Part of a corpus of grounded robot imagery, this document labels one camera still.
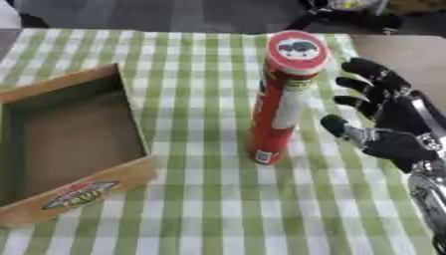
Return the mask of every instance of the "red cylindrical can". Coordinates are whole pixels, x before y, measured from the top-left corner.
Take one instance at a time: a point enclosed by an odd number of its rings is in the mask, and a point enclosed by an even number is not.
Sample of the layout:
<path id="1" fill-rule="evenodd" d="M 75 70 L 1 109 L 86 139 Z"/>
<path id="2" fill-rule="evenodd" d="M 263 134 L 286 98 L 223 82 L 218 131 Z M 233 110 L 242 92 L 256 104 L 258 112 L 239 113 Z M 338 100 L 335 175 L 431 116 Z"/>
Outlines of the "red cylindrical can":
<path id="1" fill-rule="evenodd" d="M 329 50 L 301 31 L 275 34 L 267 57 L 250 128 L 250 154 L 259 163 L 276 162 L 298 122 L 300 102 L 326 65 Z"/>

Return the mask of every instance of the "can lid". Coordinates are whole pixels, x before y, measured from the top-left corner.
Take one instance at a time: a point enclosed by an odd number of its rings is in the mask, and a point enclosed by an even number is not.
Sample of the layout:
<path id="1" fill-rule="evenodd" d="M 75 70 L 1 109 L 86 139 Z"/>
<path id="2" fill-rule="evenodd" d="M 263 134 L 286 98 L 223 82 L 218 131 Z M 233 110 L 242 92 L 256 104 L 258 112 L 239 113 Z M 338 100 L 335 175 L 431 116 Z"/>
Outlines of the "can lid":
<path id="1" fill-rule="evenodd" d="M 268 41 L 268 58 L 286 73 L 310 76 L 329 58 L 329 50 L 317 37 L 302 31 L 283 31 Z"/>

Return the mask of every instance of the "robotic hand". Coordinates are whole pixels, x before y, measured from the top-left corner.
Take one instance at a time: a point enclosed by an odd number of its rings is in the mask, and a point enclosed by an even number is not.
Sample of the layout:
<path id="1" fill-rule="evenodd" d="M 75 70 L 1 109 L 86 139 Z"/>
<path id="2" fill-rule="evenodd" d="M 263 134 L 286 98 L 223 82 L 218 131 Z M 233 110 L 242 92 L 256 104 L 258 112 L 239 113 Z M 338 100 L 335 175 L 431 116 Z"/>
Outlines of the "robotic hand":
<path id="1" fill-rule="evenodd" d="M 335 96 L 334 101 L 356 108 L 375 127 L 352 127 L 338 116 L 326 116 L 321 124 L 364 153 L 389 159 L 410 173 L 410 195 L 434 232 L 435 249 L 446 255 L 446 119 L 425 95 L 379 64 L 353 58 L 342 68 L 367 82 L 340 77 L 337 84 L 365 99 Z"/>

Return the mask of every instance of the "gingham tablecloth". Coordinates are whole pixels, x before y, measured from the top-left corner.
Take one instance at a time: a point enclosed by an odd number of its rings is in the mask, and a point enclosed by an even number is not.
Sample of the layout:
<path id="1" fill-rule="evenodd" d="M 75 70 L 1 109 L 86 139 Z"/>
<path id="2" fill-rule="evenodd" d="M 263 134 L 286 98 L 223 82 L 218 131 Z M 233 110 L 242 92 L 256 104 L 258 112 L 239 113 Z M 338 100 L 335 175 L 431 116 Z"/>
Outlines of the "gingham tablecloth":
<path id="1" fill-rule="evenodd" d="M 391 163 L 336 142 L 319 124 L 347 35 L 319 36 L 332 58 L 273 166 L 245 152 L 266 35 L 25 30 L 0 65 L 0 84 L 24 86 L 118 62 L 158 177 L 150 184 L 0 232 L 4 254 L 431 254 L 427 229 Z"/>

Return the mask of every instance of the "green checkered tablecloth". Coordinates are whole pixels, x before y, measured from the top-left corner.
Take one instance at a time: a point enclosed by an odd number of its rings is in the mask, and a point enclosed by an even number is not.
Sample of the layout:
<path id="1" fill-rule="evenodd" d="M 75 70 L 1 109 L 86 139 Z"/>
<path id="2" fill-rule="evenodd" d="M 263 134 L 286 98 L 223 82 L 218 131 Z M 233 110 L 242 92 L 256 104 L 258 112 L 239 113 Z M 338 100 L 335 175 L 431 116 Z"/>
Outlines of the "green checkered tablecloth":
<path id="1" fill-rule="evenodd" d="M 287 255 L 431 254 L 406 179 L 391 163 L 337 143 L 320 118 L 367 123 L 332 102 L 347 35 L 319 36 L 332 58 L 308 91 L 287 156 L 245 152 L 266 35 L 25 30 L 0 84 L 118 62 L 157 159 L 150 184 L 42 224 L 0 232 L 0 253 Z"/>

